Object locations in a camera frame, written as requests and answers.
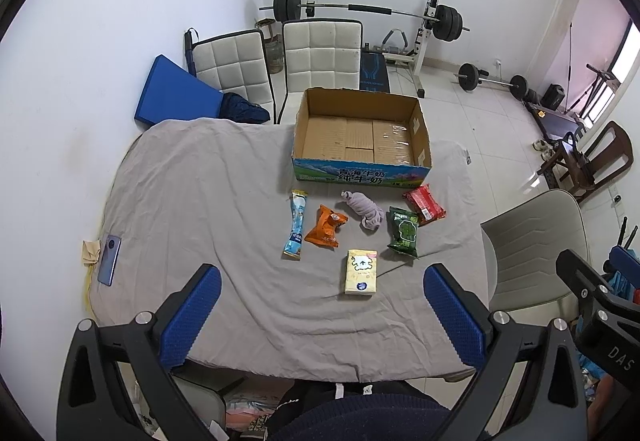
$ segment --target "weight plate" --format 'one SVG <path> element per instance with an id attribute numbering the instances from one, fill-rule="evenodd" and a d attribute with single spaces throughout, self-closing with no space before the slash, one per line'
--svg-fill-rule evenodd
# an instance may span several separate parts
<path id="1" fill-rule="evenodd" d="M 449 32 L 449 36 L 445 39 L 446 42 L 453 42 L 458 34 L 458 31 L 462 31 L 462 17 L 455 8 L 450 8 L 451 10 L 451 31 Z"/>
<path id="2" fill-rule="evenodd" d="M 437 22 L 433 23 L 433 36 L 438 40 L 446 40 L 451 33 L 451 23 L 453 22 L 451 8 L 444 4 L 438 5 L 436 8 L 435 18 Z"/>
<path id="3" fill-rule="evenodd" d="M 276 17 L 278 22 L 287 21 L 287 0 L 278 0 L 278 15 L 280 18 Z"/>
<path id="4" fill-rule="evenodd" d="M 300 18 L 301 0 L 287 0 L 287 20 L 298 20 Z"/>
<path id="5" fill-rule="evenodd" d="M 529 102 L 530 104 L 538 103 L 538 93 L 533 89 L 529 89 L 529 91 L 527 91 L 527 96 L 524 97 L 524 101 Z"/>
<path id="6" fill-rule="evenodd" d="M 460 35 L 462 35 L 462 27 L 464 26 L 464 24 L 462 23 L 462 15 L 458 14 L 458 31 L 456 32 L 456 34 L 453 36 L 453 38 L 451 39 L 453 40 L 458 40 L 460 38 Z"/>
<path id="7" fill-rule="evenodd" d="M 480 81 L 480 75 L 478 74 L 478 68 L 473 64 L 463 64 L 458 71 L 460 75 L 458 77 L 458 83 L 465 91 L 471 92 L 478 87 Z"/>
<path id="8" fill-rule="evenodd" d="M 529 82 L 524 76 L 516 75 L 511 79 L 509 91 L 516 100 L 522 100 L 529 92 Z"/>
<path id="9" fill-rule="evenodd" d="M 280 15 L 280 1 L 273 0 L 273 18 L 278 22 L 282 22 L 282 16 Z"/>

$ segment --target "gray bedsheet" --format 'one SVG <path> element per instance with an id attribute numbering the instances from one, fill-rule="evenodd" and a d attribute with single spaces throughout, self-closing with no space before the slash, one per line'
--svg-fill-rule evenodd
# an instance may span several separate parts
<path id="1" fill-rule="evenodd" d="M 385 210 L 402 191 L 297 182 L 292 126 L 228 120 L 167 121 L 127 152 L 104 211 L 103 233 L 122 238 L 113 285 L 97 282 L 90 301 L 101 325 L 156 310 L 203 262 L 220 268 L 222 296 L 190 358 L 272 376 L 379 381 L 439 376 L 465 368 L 424 298 L 425 267 L 443 262 L 487 303 L 479 218 L 466 153 L 433 142 L 427 177 L 447 217 L 420 228 L 419 259 L 389 250 L 386 224 L 375 233 L 340 201 L 348 189 Z M 302 260 L 282 255 L 291 226 L 290 190 L 309 194 L 304 231 L 320 203 L 350 217 L 335 251 L 303 242 Z M 347 250 L 378 251 L 377 293 L 341 293 Z"/>

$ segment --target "black speaker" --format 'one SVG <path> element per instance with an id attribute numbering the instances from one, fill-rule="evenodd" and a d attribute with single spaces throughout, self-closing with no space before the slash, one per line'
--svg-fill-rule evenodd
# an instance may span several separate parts
<path id="1" fill-rule="evenodd" d="M 564 100 L 564 96 L 564 88 L 562 86 L 559 86 L 558 84 L 551 84 L 549 89 L 546 90 L 545 95 L 542 97 L 542 100 L 540 100 L 540 105 L 555 111 L 560 107 L 562 100 Z"/>

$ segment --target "orange snack bag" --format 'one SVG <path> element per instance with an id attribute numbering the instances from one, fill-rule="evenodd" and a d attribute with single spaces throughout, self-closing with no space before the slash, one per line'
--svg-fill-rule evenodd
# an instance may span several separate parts
<path id="1" fill-rule="evenodd" d="M 320 205 L 320 218 L 318 224 L 305 237 L 307 243 L 314 243 L 318 246 L 338 246 L 335 239 L 335 228 L 345 224 L 349 218 L 346 215 L 338 214 L 331 208 Z"/>

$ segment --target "dumbbell bar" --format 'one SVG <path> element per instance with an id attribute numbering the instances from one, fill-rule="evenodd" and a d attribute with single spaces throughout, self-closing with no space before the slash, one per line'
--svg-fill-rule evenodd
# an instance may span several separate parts
<path id="1" fill-rule="evenodd" d="M 527 79 L 524 78 L 524 76 L 516 75 L 511 79 L 511 82 L 507 83 L 485 78 L 487 75 L 488 72 L 482 71 L 481 78 L 478 68 L 473 64 L 467 63 L 460 66 L 460 70 L 456 76 L 458 77 L 460 87 L 468 92 L 473 91 L 478 87 L 478 84 L 481 84 L 482 82 L 491 82 L 492 84 L 507 86 L 513 97 L 517 100 L 522 100 L 529 92 L 529 82 L 527 82 Z"/>
<path id="2" fill-rule="evenodd" d="M 364 4 L 303 4 L 302 0 L 273 0 L 273 6 L 264 6 L 259 8 L 263 10 L 273 10 L 274 18 L 279 22 L 288 20 L 298 20 L 301 15 L 301 8 L 346 8 L 352 12 L 370 12 L 383 15 L 405 15 L 407 17 L 421 18 L 434 22 L 433 34 L 439 40 L 451 42 L 456 40 L 462 34 L 462 31 L 469 31 L 462 23 L 462 16 L 454 9 L 448 6 L 440 5 L 436 9 L 436 17 L 428 17 L 427 15 L 415 15 L 408 12 L 400 12 L 391 8 L 382 8 L 380 6 L 367 6 Z"/>

